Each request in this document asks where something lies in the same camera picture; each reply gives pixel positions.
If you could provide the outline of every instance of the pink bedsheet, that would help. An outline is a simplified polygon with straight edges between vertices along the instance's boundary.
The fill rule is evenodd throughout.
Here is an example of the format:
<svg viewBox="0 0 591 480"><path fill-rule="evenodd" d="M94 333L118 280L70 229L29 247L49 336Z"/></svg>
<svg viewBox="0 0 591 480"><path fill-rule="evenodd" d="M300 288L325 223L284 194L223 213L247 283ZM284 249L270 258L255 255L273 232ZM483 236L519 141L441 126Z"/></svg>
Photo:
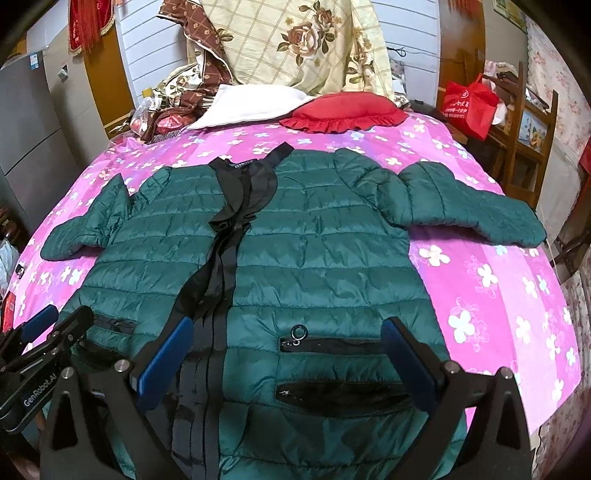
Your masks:
<svg viewBox="0 0 591 480"><path fill-rule="evenodd" d="M440 122L411 115L398 127L367 132L306 134L278 124L185 132L141 145L133 139L101 154L54 208L25 249L22 279L13 277L15 324L52 303L64 306L92 267L98 252L47 262L39 250L51 230L82 215L114 175L130 192L162 166L184 167L227 156L234 162L260 158L282 142L295 148L350 148L396 172L417 161L438 161L479 190L501 193L478 163L455 143ZM410 258L437 312L453 359L472 372L517 373L530 432L544 423L580 381L576 338L564 297L541 248L485 245L460 229L414 228Z"/></svg>

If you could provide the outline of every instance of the sticker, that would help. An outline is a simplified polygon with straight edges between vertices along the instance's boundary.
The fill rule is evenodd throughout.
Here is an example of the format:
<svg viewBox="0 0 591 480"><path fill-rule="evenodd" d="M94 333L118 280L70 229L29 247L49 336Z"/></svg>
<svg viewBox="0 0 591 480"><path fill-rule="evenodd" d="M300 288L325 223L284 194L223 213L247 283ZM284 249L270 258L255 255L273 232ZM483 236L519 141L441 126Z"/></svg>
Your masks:
<svg viewBox="0 0 591 480"><path fill-rule="evenodd" d="M31 70L39 68L39 58L36 53L30 54L29 59L31 60Z"/></svg>
<svg viewBox="0 0 591 480"><path fill-rule="evenodd" d="M4 301L2 302L2 309L1 309L1 324L2 324L2 332L9 331L14 325L14 304L17 300L17 297L14 293L9 291L4 297Z"/></svg>

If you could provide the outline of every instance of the jacket pocket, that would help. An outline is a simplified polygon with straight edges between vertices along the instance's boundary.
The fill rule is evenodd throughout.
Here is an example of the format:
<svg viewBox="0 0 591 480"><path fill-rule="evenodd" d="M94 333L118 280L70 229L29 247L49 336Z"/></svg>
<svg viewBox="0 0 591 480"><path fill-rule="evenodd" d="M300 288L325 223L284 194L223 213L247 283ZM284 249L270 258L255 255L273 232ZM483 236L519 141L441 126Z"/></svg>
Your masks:
<svg viewBox="0 0 591 480"><path fill-rule="evenodd" d="M324 417L362 416L402 410L411 400L402 384L384 382L297 382L277 387L280 402Z"/></svg>
<svg viewBox="0 0 591 480"><path fill-rule="evenodd" d="M303 340L282 338L279 344L281 352L328 353L330 355L381 355L384 353L379 340L350 338L315 338Z"/></svg>

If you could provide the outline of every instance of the blue gripper pad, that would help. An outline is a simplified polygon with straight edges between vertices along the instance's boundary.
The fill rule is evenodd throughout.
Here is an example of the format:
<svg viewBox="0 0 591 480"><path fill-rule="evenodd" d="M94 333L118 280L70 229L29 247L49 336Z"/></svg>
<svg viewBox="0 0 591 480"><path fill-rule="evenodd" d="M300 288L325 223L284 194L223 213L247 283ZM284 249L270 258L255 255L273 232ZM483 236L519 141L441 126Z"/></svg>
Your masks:
<svg viewBox="0 0 591 480"><path fill-rule="evenodd" d="M162 401L174 374L193 344L193 322L180 321L138 379L136 407L144 413Z"/></svg>
<svg viewBox="0 0 591 480"><path fill-rule="evenodd" d="M21 342L32 343L37 340L43 332L57 322L59 312L54 305L48 305L37 313L31 320L22 324Z"/></svg>
<svg viewBox="0 0 591 480"><path fill-rule="evenodd" d="M402 328L404 325L396 319ZM431 414L437 408L437 383L392 319L382 324L382 346L415 406Z"/></svg>

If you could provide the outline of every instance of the wooden door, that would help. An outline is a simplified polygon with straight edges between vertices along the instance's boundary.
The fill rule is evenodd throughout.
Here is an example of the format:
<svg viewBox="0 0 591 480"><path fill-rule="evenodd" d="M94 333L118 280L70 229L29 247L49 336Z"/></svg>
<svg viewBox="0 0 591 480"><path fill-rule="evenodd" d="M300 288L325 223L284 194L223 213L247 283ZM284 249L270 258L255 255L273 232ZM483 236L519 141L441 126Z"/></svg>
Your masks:
<svg viewBox="0 0 591 480"><path fill-rule="evenodd" d="M450 9L449 0L439 0L441 60L438 107L441 107L447 82L467 85L484 70L486 40L482 0L477 5L477 14L470 19Z"/></svg>
<svg viewBox="0 0 591 480"><path fill-rule="evenodd" d="M115 27L101 40L90 52L84 52L84 64L96 109L110 138L113 134L108 131L123 122L135 106L125 76Z"/></svg>

